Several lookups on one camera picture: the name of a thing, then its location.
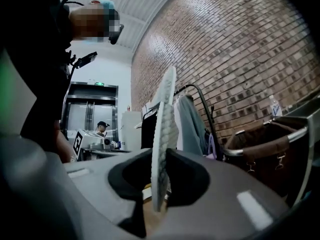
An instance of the water bottle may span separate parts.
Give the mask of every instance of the water bottle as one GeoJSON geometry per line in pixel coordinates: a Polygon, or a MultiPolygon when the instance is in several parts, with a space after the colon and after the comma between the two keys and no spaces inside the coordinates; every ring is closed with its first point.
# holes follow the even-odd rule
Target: water bottle
{"type": "Polygon", "coordinates": [[[272,116],[274,118],[282,117],[282,110],[279,102],[275,99],[273,95],[270,95],[269,99],[270,99],[270,108],[271,108],[272,116]]]}

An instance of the black cap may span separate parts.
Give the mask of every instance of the black cap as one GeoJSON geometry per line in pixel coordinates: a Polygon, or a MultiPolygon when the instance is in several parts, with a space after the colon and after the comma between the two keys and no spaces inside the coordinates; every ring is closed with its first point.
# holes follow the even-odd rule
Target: black cap
{"type": "Polygon", "coordinates": [[[98,126],[104,126],[105,128],[107,128],[107,124],[104,121],[98,122],[98,126]]]}

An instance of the laundry cart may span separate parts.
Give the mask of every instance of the laundry cart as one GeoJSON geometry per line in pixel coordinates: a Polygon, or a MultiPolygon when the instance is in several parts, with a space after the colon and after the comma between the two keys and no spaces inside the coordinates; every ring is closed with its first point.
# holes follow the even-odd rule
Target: laundry cart
{"type": "Polygon", "coordinates": [[[306,125],[270,120],[235,132],[223,149],[225,161],[245,170],[293,204],[308,160],[306,125]]]}

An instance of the person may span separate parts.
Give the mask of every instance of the person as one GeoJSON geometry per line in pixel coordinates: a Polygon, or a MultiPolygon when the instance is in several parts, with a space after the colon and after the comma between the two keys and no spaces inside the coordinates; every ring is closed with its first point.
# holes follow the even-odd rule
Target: person
{"type": "Polygon", "coordinates": [[[104,137],[104,132],[106,131],[107,129],[107,124],[104,122],[104,121],[100,121],[98,122],[98,125],[97,125],[97,133],[98,135],[104,137]]]}
{"type": "Polygon", "coordinates": [[[111,27],[114,24],[112,2],[108,14],[106,5],[97,1],[72,11],[65,2],[2,0],[1,15],[5,23],[0,51],[7,52],[36,96],[21,136],[35,141],[45,151],[57,153],[63,163],[70,162],[73,156],[73,148],[60,130],[63,101],[70,84],[71,55],[66,49],[72,40],[107,37],[110,30],[106,19],[110,18],[111,27]]]}

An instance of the brown bag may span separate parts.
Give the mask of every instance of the brown bag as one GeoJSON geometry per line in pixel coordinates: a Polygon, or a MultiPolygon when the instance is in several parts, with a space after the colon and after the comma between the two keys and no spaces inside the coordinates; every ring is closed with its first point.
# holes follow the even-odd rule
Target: brown bag
{"type": "Polygon", "coordinates": [[[226,162],[245,170],[281,197],[288,194],[298,162],[297,142],[287,135],[296,130],[276,122],[235,133],[225,145],[229,150],[243,150],[243,156],[228,156],[226,162]]]}

